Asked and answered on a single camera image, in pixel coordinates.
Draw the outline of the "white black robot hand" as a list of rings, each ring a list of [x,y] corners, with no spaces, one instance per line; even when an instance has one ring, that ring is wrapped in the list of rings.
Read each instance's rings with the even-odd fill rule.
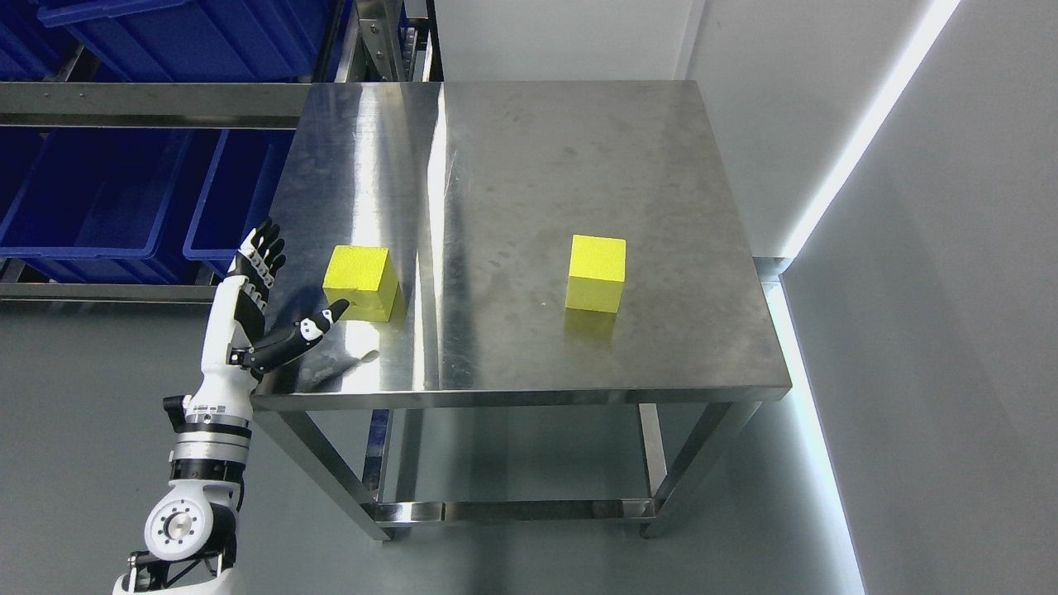
[[[219,283],[207,320],[201,358],[202,382],[183,403],[190,423],[248,425],[250,395],[264,374],[305,355],[349,308],[348,300],[264,331],[264,310],[286,264],[280,227],[264,218],[237,248]]]

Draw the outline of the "white robot forearm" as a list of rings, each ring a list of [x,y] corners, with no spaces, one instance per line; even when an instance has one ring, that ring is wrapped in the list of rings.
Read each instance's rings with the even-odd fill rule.
[[[252,440],[248,397],[166,397],[175,433],[169,492],[145,520],[114,594],[245,594],[235,567]]]

